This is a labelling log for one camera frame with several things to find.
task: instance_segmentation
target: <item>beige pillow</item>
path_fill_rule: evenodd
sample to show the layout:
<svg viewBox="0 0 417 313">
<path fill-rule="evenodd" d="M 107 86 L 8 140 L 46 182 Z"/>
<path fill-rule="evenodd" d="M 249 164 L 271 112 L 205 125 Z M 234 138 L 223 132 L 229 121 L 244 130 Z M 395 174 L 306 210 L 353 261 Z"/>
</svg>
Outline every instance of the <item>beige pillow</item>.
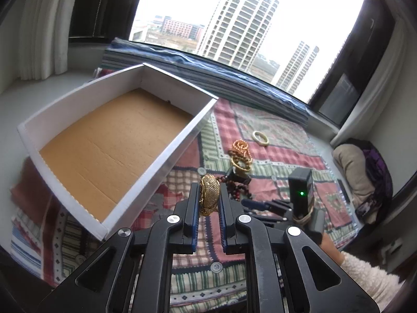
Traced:
<svg viewBox="0 0 417 313">
<path fill-rule="evenodd" d="M 346 180 L 353 193 L 352 202 L 357 208 L 375 190 L 366 175 L 365 156 L 359 147 L 347 143 L 336 147 L 333 151 L 333 159 L 345 172 Z"/>
</svg>

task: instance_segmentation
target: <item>blue striped cloth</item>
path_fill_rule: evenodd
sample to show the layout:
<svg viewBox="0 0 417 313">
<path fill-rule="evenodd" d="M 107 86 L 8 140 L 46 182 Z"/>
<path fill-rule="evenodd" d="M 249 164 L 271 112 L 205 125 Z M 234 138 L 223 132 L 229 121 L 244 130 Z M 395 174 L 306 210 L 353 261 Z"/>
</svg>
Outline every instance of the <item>blue striped cloth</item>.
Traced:
<svg viewBox="0 0 417 313">
<path fill-rule="evenodd" d="M 307 106 L 280 89 L 213 60 L 156 45 L 115 38 L 101 68 L 120 70 L 147 62 L 230 101 L 307 126 Z"/>
</svg>

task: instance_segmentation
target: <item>open box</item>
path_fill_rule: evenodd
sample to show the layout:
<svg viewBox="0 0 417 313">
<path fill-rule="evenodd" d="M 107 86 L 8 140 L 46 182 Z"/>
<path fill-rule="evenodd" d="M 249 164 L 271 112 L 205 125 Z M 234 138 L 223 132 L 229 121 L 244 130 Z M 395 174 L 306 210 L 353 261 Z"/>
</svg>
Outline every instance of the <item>open box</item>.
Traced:
<svg viewBox="0 0 417 313">
<path fill-rule="evenodd" d="M 71 91 L 18 132 L 58 200 L 101 240 L 132 225 L 216 101 L 141 64 Z"/>
</svg>

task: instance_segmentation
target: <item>skyscraper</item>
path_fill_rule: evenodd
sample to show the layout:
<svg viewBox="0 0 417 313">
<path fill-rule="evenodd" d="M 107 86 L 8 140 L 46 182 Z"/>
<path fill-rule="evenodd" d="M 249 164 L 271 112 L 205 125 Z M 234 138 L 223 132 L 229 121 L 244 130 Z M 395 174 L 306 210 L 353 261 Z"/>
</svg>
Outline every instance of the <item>skyscraper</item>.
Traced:
<svg viewBox="0 0 417 313">
<path fill-rule="evenodd" d="M 310 52 L 310 46 L 304 43 L 304 41 L 301 41 L 284 71 L 281 73 L 278 70 L 271 83 L 292 95 L 299 86 L 300 82 L 303 80 L 304 76 L 307 74 L 307 71 L 309 70 L 319 51 L 320 49 L 316 46 Z M 303 62 L 305 61 L 305 58 L 308 56 L 308 54 L 309 57 L 304 63 L 303 68 L 300 70 L 300 67 L 303 65 Z"/>
<path fill-rule="evenodd" d="M 248 71 L 271 26 L 278 0 L 220 0 L 197 54 Z"/>
</svg>

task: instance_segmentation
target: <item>sky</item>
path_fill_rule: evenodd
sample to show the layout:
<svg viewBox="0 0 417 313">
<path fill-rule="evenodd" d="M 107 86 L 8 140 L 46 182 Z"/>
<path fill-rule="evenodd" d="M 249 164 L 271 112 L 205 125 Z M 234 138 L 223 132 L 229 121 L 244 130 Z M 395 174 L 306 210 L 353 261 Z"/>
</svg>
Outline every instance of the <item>sky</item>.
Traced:
<svg viewBox="0 0 417 313">
<path fill-rule="evenodd" d="M 284 70 L 300 41 L 320 52 L 294 93 L 307 102 L 326 75 L 352 30 L 363 0 L 278 0 L 271 28 L 259 54 Z M 151 21 L 155 15 L 207 26 L 219 0 L 140 0 L 135 19 Z"/>
</svg>

